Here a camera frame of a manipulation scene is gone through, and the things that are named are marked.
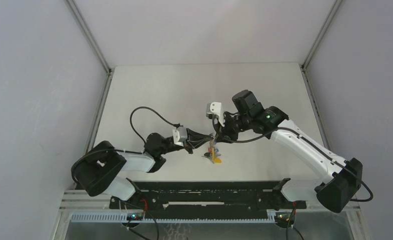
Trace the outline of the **right aluminium frame post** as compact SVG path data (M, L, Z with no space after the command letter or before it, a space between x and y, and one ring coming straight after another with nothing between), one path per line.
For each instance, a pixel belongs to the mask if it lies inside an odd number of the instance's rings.
M324 20L313 44L311 45L307 56L305 57L303 63L300 65L303 72L305 72L310 66L318 48L320 47L324 37L326 36L330 26L333 24L340 8L342 7L345 0L335 0L331 9L329 10L326 19Z

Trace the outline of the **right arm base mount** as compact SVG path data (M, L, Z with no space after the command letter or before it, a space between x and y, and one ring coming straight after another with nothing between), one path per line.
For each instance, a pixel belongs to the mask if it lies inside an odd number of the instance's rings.
M284 178L272 188L271 193L268 194L266 200L268 209L279 211L283 209L292 209L293 207L295 207L294 202L288 200L282 193L283 187L290 180L290 178Z

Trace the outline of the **left aluminium frame post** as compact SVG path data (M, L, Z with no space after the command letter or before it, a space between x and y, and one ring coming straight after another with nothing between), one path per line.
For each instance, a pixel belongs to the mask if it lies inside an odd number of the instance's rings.
M109 66L107 59L105 58L103 51L101 50L99 44L95 36L93 35L84 15L82 14L79 6L77 5L75 0L64 0L67 8L71 12L78 28L82 32L85 40L87 41L90 49L93 51L94 55L96 56L97 60L99 61L103 70L110 75L112 72L112 68Z

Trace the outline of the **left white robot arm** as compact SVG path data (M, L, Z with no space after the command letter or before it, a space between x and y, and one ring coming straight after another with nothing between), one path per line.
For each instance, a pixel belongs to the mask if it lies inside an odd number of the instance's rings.
M154 173L165 164L164 155L180 150L192 154L214 138L213 134L202 134L179 126L173 129L170 137L159 133L148 135L142 152L116 149L104 140L73 164L71 176L90 197L111 195L133 209L141 202L140 190L129 178L119 177L119 173Z

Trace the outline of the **aluminium frame post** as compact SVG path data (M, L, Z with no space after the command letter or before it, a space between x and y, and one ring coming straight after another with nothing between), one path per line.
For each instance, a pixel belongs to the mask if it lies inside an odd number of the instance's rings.
M330 26L333 24L340 8L342 7L345 0L335 0L331 9L329 10L326 19L324 20L313 44L311 45L307 56L305 57L303 63L300 65L303 72L305 72L310 66L318 48L320 47L324 37L326 36Z
M85 40L87 41L90 49L93 51L94 55L96 56L97 60L99 61L103 70L110 75L112 72L112 68L109 66L107 59L105 58L103 51L101 50L99 44L95 36L93 35L84 15L82 14L79 6L77 5L75 0L64 0L67 8L71 12L78 28L82 32Z

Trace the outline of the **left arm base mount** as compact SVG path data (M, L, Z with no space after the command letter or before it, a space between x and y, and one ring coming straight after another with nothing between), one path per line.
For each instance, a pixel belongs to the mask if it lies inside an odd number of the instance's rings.
M116 177L109 185L107 193L130 206L143 203L143 209L148 210L148 202L141 189L129 178Z

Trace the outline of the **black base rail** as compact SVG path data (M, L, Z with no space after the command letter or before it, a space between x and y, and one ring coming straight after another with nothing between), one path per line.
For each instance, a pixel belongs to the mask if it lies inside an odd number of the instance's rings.
M81 189L64 192L59 211L86 222L231 223L274 222L280 213L326 213L315 201L291 209L268 209L267 197L279 181L139 181L148 203L130 206L110 195L91 197Z

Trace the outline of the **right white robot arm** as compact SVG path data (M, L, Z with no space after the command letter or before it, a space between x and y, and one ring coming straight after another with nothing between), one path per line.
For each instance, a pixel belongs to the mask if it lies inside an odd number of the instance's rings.
M218 143L239 143L239 133L252 130L283 146L298 157L317 176L315 180L286 179L273 194L279 208L292 202L318 201L334 213L354 202L362 186L363 164L345 159L304 133L289 116L276 106L263 107L255 95L245 89L232 97L237 112L223 109L220 102L207 104L206 116L212 120Z

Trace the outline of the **keyring with yellow handle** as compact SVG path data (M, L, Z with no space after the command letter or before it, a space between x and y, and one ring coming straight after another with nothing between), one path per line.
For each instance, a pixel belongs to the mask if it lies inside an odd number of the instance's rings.
M221 164L221 154L219 153L219 149L216 147L216 144L217 142L215 140L209 141L207 151L202 155L202 157L208 159L213 164Z

